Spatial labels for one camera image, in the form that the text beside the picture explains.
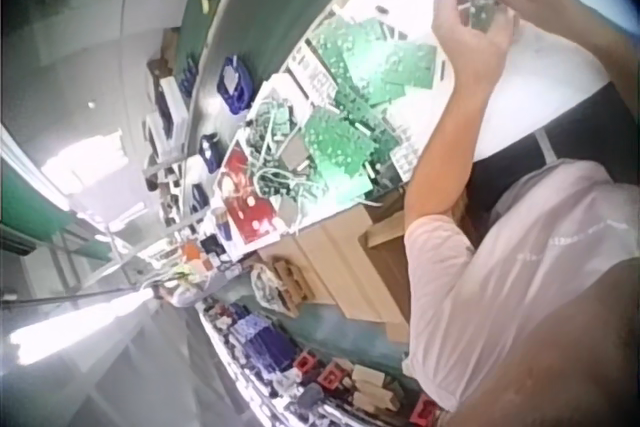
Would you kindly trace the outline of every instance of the white t-shirt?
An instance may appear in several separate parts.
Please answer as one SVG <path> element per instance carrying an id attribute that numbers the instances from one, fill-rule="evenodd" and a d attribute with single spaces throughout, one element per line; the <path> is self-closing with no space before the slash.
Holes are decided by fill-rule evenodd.
<path id="1" fill-rule="evenodd" d="M 455 411 L 542 318 L 638 255 L 639 209 L 637 186 L 559 161 L 503 196 L 477 252 L 448 217 L 411 224 L 409 365 L 424 391 Z"/>

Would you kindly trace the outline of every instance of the pile of circuit boards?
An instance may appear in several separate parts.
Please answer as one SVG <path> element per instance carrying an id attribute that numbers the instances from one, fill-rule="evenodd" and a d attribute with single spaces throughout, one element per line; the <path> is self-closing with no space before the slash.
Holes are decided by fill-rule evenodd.
<path id="1" fill-rule="evenodd" d="M 333 102 L 313 111 L 305 143 L 349 176 L 365 169 L 370 179 L 390 162 L 400 140 L 385 121 L 391 102 L 407 87 L 431 89 L 437 49 L 407 40 L 378 19 L 350 23 L 335 15 L 307 41 L 335 82 Z"/>
<path id="2" fill-rule="evenodd" d="M 301 86 L 322 84 L 329 94 L 309 95 L 312 105 L 301 120 L 286 93 L 263 85 L 244 140 L 256 192 L 281 199 L 278 218 L 288 227 L 305 205 L 327 198 L 346 205 L 374 189 L 400 145 L 387 108 L 408 87 L 431 89 L 436 65 L 435 46 L 408 41 L 377 19 L 350 23 L 333 16 L 303 47 L 307 58 L 294 55 L 295 62 L 308 68 L 312 60 L 323 75 L 314 72 L 304 82 L 291 69 L 293 77 Z"/>

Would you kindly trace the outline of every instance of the window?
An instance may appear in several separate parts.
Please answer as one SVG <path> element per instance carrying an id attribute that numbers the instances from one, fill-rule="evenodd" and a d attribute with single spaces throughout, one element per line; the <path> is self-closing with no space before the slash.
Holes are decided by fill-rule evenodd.
<path id="1" fill-rule="evenodd" d="M 49 159 L 42 172 L 62 193 L 77 194 L 127 164 L 121 135 L 117 131 L 81 140 Z"/>

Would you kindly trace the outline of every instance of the worker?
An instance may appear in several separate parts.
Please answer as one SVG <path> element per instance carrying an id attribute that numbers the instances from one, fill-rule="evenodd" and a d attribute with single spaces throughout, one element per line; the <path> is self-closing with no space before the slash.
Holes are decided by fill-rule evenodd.
<path id="1" fill-rule="evenodd" d="M 638 260 L 542 320 L 446 427 L 640 425 Z"/>
<path id="2" fill-rule="evenodd" d="M 408 364 L 449 411 L 537 324 L 639 252 L 638 186 L 614 183 L 593 161 L 560 159 L 519 179 L 477 249 L 452 220 L 518 18 L 589 50 L 637 115 L 637 54 L 608 20 L 579 0 L 500 1 L 483 33 L 463 25 L 457 0 L 435 0 L 433 32 L 455 86 L 405 197 Z"/>

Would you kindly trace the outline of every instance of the red component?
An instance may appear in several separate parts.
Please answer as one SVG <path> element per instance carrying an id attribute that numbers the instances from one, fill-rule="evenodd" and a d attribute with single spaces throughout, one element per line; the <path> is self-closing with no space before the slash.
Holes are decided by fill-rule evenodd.
<path id="1" fill-rule="evenodd" d="M 438 404 L 431 400 L 426 395 L 420 395 L 420 400 L 416 404 L 409 422 L 422 427 L 430 427 L 435 420 L 436 412 L 438 410 Z"/>
<path id="2" fill-rule="evenodd" d="M 308 350 L 305 350 L 293 363 L 293 366 L 300 371 L 302 375 L 313 370 L 318 363 L 318 358 Z"/>
<path id="3" fill-rule="evenodd" d="M 218 179 L 218 185 L 223 194 L 222 200 L 229 217 L 246 244 L 276 231 L 273 225 L 276 211 L 269 199 L 260 197 L 256 193 L 253 179 L 247 175 L 248 163 L 242 147 L 236 142 L 220 170 Z M 229 186 L 233 186 L 232 192 L 227 192 Z"/>
<path id="4" fill-rule="evenodd" d="M 318 384 L 327 390 L 333 390 L 340 385 L 342 379 L 347 376 L 348 372 L 340 367 L 335 361 L 332 361 L 327 368 L 322 371 L 318 377 Z"/>

